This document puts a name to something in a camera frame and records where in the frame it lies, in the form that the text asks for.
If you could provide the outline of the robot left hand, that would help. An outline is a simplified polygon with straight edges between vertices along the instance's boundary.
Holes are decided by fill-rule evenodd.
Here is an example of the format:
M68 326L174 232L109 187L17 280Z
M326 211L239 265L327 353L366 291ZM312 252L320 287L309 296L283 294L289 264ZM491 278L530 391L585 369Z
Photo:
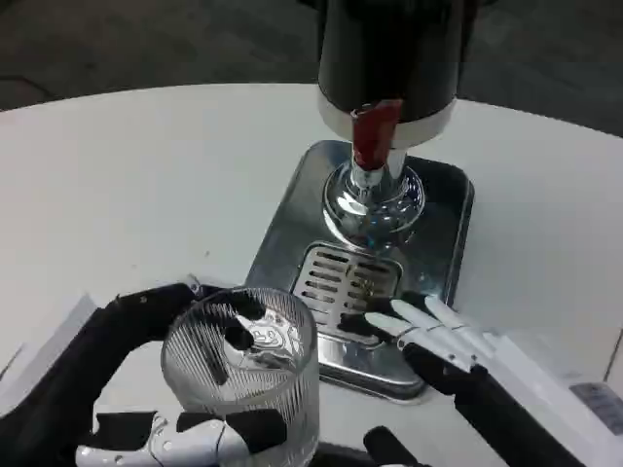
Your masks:
M128 355L165 337L198 295L177 282L81 297L45 339L23 344L1 371L4 466L223 466L283 445L276 409L217 415L93 412Z

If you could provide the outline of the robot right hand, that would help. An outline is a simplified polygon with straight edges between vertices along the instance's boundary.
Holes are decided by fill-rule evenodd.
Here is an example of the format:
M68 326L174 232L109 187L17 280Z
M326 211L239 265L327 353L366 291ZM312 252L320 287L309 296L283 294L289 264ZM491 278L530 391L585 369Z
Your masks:
M619 466L622 399L547 341L485 330L432 295L377 298L338 327L395 346L509 466Z

